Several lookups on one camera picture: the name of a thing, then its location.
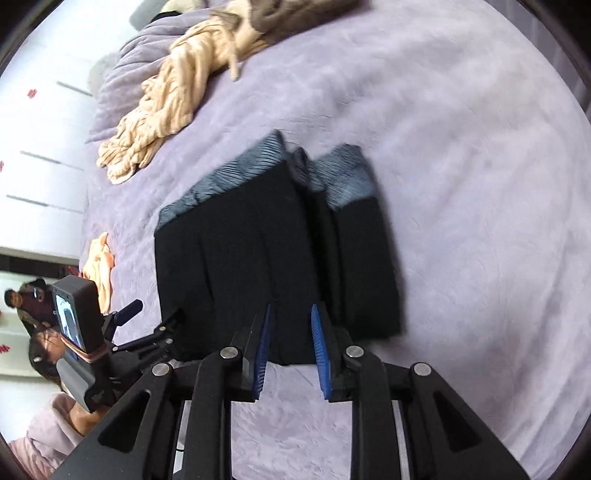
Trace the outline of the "lavender embossed bed blanket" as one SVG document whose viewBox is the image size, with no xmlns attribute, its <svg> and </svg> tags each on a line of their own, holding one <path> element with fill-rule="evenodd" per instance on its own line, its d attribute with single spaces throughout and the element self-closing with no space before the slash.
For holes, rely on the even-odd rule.
<svg viewBox="0 0 591 480">
<path fill-rule="evenodd" d="M 169 44 L 204 11 L 158 20 L 121 49 L 84 157 L 83 236 L 107 233 L 118 331 L 160 312 L 159 211 L 273 130 L 313 157 L 363 149 L 394 237 L 404 332 L 373 351 L 430 363 L 534 479 L 590 415 L 590 124 L 551 63 L 485 1 L 370 1 L 219 75 L 193 122 L 114 186 L 98 145 L 136 106 Z"/>
</svg>

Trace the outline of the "beige striped garment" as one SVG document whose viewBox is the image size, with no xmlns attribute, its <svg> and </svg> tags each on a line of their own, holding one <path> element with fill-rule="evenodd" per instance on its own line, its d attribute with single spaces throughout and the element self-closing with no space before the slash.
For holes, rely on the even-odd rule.
<svg viewBox="0 0 591 480">
<path fill-rule="evenodd" d="M 168 137 L 191 123 L 211 74 L 226 69 L 231 80 L 238 80 L 240 62 L 266 48 L 250 13 L 249 1 L 231 1 L 171 43 L 158 73 L 142 82 L 137 107 L 99 146 L 96 164 L 111 184 L 122 184 L 145 168 Z"/>
</svg>

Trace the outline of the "person in dark clothes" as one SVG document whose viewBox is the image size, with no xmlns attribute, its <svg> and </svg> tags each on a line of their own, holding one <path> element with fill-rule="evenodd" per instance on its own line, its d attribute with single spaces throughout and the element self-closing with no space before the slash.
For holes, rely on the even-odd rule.
<svg viewBox="0 0 591 480">
<path fill-rule="evenodd" d="M 4 292 L 5 304 L 17 311 L 25 326 L 54 327 L 57 318 L 50 286 L 42 278 L 21 285 L 18 291 Z"/>
</svg>

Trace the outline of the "brown fleece garment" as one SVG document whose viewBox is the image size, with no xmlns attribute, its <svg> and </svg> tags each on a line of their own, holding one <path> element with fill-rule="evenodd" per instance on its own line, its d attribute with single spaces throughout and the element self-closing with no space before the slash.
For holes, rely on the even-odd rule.
<svg viewBox="0 0 591 480">
<path fill-rule="evenodd" d="M 360 5 L 353 0 L 252 1 L 250 24 L 263 34 L 294 34 L 337 18 Z"/>
</svg>

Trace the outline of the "white wardrobe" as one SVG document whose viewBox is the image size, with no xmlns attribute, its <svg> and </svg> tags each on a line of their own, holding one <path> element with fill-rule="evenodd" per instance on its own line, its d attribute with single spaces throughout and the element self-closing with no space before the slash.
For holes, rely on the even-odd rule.
<svg viewBox="0 0 591 480">
<path fill-rule="evenodd" d="M 1 76 L 1 245 L 77 259 L 86 202 L 85 142 L 97 108 L 91 69 L 129 27 L 77 39 L 37 32 Z"/>
</svg>

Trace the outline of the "black and grey pants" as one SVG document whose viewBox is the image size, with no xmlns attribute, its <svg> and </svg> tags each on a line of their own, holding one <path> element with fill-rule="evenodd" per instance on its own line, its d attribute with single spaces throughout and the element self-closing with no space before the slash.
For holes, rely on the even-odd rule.
<svg viewBox="0 0 591 480">
<path fill-rule="evenodd" d="M 270 360 L 311 364 L 311 309 L 356 342 L 402 329 L 390 237 L 363 151 L 317 159 L 273 131 L 164 207 L 156 283 L 174 355 L 204 358 L 266 312 Z"/>
</svg>

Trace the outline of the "grey bed headboard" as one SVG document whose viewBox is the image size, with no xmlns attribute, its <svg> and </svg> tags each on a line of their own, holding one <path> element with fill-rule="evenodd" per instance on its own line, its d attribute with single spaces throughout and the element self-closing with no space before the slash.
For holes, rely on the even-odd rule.
<svg viewBox="0 0 591 480">
<path fill-rule="evenodd" d="M 161 11 L 166 0 L 142 0 L 129 18 L 130 25 L 139 31 Z"/>
</svg>

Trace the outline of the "orange peach cloth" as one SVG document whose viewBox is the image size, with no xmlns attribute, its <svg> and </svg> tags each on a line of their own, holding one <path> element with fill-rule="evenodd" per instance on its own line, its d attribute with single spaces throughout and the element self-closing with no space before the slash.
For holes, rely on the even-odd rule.
<svg viewBox="0 0 591 480">
<path fill-rule="evenodd" d="M 114 268 L 114 255 L 108 245 L 108 233 L 103 232 L 89 245 L 88 257 L 82 269 L 85 279 L 97 287 L 100 312 L 106 315 L 110 311 L 112 287 L 111 271 Z"/>
</svg>

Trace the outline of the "operator in pink fleece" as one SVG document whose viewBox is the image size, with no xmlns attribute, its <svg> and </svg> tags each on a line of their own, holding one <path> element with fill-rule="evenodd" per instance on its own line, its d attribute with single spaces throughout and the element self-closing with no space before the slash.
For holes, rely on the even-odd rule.
<svg viewBox="0 0 591 480">
<path fill-rule="evenodd" d="M 59 386 L 57 361 L 66 353 L 60 333 L 38 328 L 29 342 L 29 361 L 44 379 Z M 32 479 L 48 479 L 108 413 L 105 406 L 86 411 L 68 393 L 53 395 L 35 418 L 24 437 L 8 443 L 21 469 Z"/>
</svg>

